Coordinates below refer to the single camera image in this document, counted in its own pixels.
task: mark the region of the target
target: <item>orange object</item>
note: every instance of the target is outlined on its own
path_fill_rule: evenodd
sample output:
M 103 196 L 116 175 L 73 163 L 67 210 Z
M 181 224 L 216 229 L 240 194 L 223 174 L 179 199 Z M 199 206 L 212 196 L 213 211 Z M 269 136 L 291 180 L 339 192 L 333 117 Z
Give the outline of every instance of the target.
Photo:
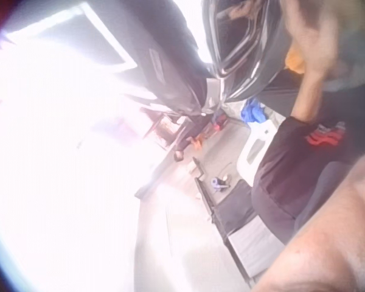
M 298 74 L 304 74 L 305 72 L 303 56 L 295 43 L 292 43 L 290 50 L 288 51 L 285 59 L 285 67 Z

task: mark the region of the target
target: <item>man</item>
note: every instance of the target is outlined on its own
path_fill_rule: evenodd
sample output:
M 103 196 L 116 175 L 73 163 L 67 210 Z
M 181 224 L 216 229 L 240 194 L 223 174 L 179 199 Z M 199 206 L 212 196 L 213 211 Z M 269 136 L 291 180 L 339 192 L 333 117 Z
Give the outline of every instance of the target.
M 365 156 L 253 289 L 354 291 L 365 292 Z
M 184 150 L 190 145 L 197 145 L 195 148 L 201 148 L 203 143 L 203 130 L 211 122 L 214 115 L 208 114 L 206 116 L 192 116 L 183 125 L 186 129 L 183 130 L 183 134 L 178 138 L 178 142 L 175 145 L 175 154 L 173 158 L 176 162 L 184 160 Z
M 336 114 L 317 120 L 323 81 L 338 61 L 339 24 L 330 2 L 320 8 L 315 28 L 307 24 L 302 1 L 281 3 L 305 60 L 305 75 L 291 116 L 279 127 L 256 173 L 252 202 L 273 234 L 288 243 L 365 154 L 365 123 Z
M 310 30 L 299 0 L 282 5 L 308 66 L 291 117 L 279 128 L 252 195 L 264 222 L 284 243 L 298 221 L 294 229 L 301 230 L 253 292 L 365 291 L 365 156 L 345 175 L 365 146 L 349 151 L 346 144 L 354 134 L 345 125 L 332 131 L 313 122 L 322 79 L 336 60 L 338 26 L 325 10 L 319 29 Z

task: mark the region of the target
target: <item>black mat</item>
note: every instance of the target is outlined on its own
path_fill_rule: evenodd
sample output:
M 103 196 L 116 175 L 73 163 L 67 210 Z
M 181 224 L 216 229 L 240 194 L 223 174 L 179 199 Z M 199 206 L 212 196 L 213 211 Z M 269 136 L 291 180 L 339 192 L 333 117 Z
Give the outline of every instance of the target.
M 241 179 L 230 194 L 214 207 L 222 237 L 230 236 L 257 216 L 251 204 L 251 187 Z

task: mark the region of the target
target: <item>hand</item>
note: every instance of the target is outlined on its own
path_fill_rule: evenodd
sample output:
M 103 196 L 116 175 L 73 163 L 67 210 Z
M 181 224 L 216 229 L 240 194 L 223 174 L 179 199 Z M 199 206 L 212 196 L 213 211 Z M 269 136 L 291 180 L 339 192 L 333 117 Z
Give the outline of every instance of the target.
M 287 29 L 303 55 L 306 74 L 324 78 L 338 59 L 338 19 L 325 2 L 317 28 L 312 28 L 303 17 L 300 0 L 280 0 L 280 3 Z

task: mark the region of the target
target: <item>fingers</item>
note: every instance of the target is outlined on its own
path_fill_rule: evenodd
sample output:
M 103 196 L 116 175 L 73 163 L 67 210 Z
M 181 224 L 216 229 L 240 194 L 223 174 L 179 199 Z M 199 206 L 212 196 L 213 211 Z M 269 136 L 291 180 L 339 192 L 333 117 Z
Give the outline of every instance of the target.
M 330 4 L 324 4 L 320 15 L 320 31 L 325 37 L 332 40 L 338 40 L 339 20 L 333 12 L 333 7 Z
M 305 28 L 305 19 L 300 9 L 299 0 L 281 0 L 280 4 L 285 15 L 287 29 L 291 34 Z

